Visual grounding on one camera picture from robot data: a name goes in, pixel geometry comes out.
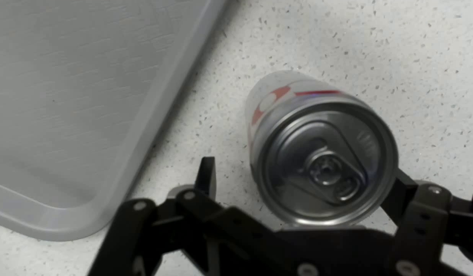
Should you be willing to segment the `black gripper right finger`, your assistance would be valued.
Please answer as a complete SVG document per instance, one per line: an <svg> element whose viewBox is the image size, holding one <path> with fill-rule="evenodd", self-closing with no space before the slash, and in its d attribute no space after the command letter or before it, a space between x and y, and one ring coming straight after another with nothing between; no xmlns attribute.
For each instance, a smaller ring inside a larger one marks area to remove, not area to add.
<svg viewBox="0 0 473 276"><path fill-rule="evenodd" d="M455 196L449 188L415 181L403 170L382 204L397 231L386 257L392 276L464 276L441 260L444 245L455 245L473 262L473 194Z"/></svg>

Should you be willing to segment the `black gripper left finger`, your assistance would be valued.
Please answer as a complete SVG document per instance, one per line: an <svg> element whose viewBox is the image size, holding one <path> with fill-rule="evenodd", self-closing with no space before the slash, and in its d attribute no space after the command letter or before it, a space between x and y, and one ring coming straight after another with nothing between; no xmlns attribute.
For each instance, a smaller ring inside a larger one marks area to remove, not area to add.
<svg viewBox="0 0 473 276"><path fill-rule="evenodd" d="M273 276L277 265L259 248L267 228L215 200L216 159L204 156L193 185L161 205L126 200L88 276L155 276L167 253L183 251L204 276Z"/></svg>

